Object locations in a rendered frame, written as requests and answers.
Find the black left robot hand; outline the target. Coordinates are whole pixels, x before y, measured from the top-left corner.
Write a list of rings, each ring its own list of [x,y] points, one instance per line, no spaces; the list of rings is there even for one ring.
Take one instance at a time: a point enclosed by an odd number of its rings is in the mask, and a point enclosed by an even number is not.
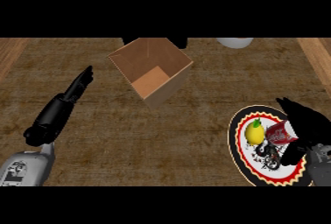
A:
[[[25,143],[29,146],[50,144],[66,125],[68,118],[89,83],[93,81],[93,67],[89,66],[74,79],[66,91],[59,93],[44,106],[32,126],[25,130]]]

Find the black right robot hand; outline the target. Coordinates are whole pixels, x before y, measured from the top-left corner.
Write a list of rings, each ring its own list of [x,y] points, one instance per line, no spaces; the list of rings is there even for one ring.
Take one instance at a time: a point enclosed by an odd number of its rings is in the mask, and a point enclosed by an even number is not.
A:
[[[315,146],[331,146],[331,121],[313,109],[288,98],[276,98],[287,114],[297,139],[288,144],[281,157],[281,165],[297,165]]]

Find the round patterned plate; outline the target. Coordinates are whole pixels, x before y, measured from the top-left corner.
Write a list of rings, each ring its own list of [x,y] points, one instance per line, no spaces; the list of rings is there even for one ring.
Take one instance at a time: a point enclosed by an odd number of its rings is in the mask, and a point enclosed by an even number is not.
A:
[[[242,108],[229,123],[227,144],[232,161],[245,179],[254,186],[310,186],[313,180],[307,174],[310,161],[301,158],[297,165],[281,165],[281,157],[288,144],[266,146],[250,145],[245,139],[245,128],[256,121],[267,129],[285,119],[285,113],[276,108],[253,105]]]

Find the open cardboard box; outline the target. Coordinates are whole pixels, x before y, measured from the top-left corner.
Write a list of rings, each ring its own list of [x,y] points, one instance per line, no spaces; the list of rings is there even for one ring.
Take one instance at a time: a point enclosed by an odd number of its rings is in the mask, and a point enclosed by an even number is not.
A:
[[[137,38],[108,58],[148,107],[155,109],[180,89],[192,59],[167,38]]]

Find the yellow lemon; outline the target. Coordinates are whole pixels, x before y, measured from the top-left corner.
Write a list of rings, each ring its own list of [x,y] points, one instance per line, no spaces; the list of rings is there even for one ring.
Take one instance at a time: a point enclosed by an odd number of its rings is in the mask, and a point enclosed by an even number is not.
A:
[[[264,128],[260,119],[254,119],[247,125],[244,136],[250,145],[258,145],[264,140]]]

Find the white round container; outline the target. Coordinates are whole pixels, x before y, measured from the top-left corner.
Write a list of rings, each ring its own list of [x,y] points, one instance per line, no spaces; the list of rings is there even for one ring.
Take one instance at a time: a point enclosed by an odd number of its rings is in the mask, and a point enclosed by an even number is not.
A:
[[[232,49],[245,48],[253,40],[253,38],[217,38],[219,43]]]

